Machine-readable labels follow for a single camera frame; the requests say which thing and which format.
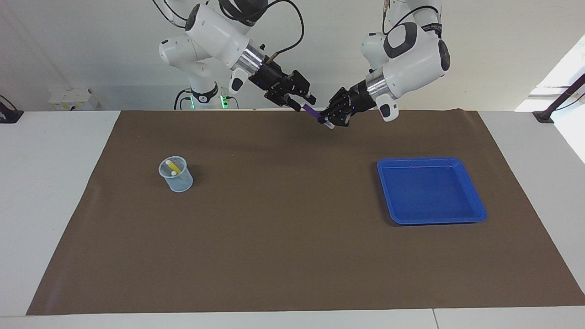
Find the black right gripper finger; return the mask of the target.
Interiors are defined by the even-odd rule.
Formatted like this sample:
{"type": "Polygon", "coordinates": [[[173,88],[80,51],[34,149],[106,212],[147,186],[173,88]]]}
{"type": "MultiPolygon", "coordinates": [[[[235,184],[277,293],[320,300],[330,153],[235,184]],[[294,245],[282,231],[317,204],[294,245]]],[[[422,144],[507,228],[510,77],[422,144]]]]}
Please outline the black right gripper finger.
{"type": "Polygon", "coordinates": [[[265,92],[265,98],[276,104],[277,106],[287,106],[292,108],[294,111],[301,111],[301,105],[291,98],[293,96],[303,96],[302,92],[289,91],[289,90],[277,90],[270,88],[265,92]]]}
{"type": "Polygon", "coordinates": [[[299,96],[306,103],[314,106],[316,104],[316,97],[310,92],[310,83],[297,70],[287,75],[288,94],[299,96]]]}

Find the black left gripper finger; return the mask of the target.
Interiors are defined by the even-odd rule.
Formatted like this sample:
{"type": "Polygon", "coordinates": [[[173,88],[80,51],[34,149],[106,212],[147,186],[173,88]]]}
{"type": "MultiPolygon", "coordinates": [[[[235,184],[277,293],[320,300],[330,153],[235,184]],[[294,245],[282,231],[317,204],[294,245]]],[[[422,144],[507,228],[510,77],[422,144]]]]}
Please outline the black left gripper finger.
{"type": "Polygon", "coordinates": [[[353,115],[353,110],[325,110],[326,120],[337,127],[348,127],[353,115]]]}
{"type": "Polygon", "coordinates": [[[323,111],[320,111],[320,116],[325,118],[325,110],[349,110],[350,100],[348,91],[349,89],[345,87],[340,88],[338,92],[332,96],[328,106],[323,111]]]}

